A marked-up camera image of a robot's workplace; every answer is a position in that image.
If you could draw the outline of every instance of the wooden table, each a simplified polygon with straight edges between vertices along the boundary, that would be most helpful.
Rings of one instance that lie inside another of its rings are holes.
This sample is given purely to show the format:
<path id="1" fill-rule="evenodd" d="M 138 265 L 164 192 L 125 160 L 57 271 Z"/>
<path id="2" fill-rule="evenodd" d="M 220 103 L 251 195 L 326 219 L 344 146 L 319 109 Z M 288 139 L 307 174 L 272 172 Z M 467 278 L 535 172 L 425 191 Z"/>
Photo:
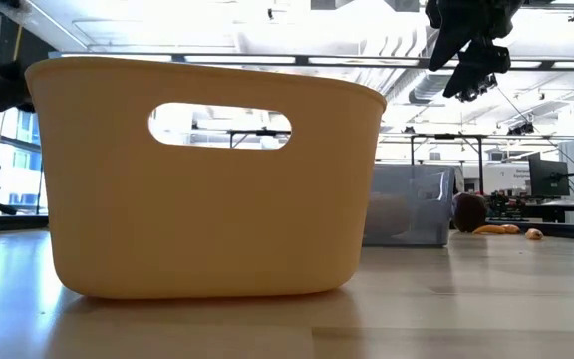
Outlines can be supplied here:
<path id="1" fill-rule="evenodd" d="M 0 234 L 0 358 L 574 358 L 574 240 L 367 248 L 342 290 L 114 302 L 62 287 L 49 234 Z"/>

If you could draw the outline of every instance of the orange object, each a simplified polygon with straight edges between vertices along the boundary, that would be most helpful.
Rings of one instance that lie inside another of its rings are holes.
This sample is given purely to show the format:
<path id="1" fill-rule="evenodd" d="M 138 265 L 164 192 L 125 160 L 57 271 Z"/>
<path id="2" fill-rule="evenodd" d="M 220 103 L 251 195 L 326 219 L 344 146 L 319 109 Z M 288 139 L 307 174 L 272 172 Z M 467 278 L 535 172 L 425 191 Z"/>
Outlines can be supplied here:
<path id="1" fill-rule="evenodd" d="M 506 229 L 499 225 L 483 225 L 476 229 L 473 234 L 506 234 Z"/>
<path id="2" fill-rule="evenodd" d="M 542 233 L 539 229 L 531 228 L 526 232 L 526 238 L 530 240 L 541 240 L 543 237 L 544 233 Z"/>
<path id="3" fill-rule="evenodd" d="M 505 224 L 502 226 L 502 228 L 504 228 L 504 230 L 506 231 L 506 234 L 519 234 L 520 233 L 519 227 L 517 225 Z"/>
<path id="4" fill-rule="evenodd" d="M 356 271 L 386 104 L 377 92 L 99 57 L 43 61 L 26 78 L 68 288 L 116 299 L 305 294 Z M 170 102 L 278 111 L 293 134 L 272 151 L 166 145 L 147 121 Z"/>

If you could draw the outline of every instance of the clear plastic bin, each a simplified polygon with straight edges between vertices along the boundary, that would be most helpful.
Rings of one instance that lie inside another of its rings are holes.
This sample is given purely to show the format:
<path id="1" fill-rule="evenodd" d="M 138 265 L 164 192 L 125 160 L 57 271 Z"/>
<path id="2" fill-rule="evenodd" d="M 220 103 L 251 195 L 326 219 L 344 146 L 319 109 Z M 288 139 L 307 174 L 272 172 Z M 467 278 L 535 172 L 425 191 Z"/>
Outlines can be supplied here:
<path id="1" fill-rule="evenodd" d="M 448 166 L 375 164 L 363 245 L 447 245 L 454 183 Z"/>

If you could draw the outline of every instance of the brown ball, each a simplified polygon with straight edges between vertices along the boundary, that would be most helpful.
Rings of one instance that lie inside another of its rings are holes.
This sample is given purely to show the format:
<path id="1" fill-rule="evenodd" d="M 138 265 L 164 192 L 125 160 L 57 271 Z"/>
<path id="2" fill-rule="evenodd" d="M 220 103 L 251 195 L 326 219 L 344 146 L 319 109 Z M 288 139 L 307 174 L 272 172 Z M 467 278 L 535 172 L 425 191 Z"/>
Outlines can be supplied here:
<path id="1" fill-rule="evenodd" d="M 453 224 L 459 231 L 473 233 L 486 224 L 486 201 L 478 195 L 461 193 L 453 198 Z"/>

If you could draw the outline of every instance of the computer monitor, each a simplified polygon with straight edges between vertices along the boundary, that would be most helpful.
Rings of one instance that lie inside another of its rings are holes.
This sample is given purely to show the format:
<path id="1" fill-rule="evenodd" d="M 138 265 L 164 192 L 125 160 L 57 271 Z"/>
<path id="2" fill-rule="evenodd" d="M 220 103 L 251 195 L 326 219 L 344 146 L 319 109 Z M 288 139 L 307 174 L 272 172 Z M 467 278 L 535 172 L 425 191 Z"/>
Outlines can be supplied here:
<path id="1" fill-rule="evenodd" d="M 530 169 L 531 195 L 541 197 L 560 197 L 570 195 L 568 165 L 563 162 L 545 161 L 538 157 L 528 159 Z"/>

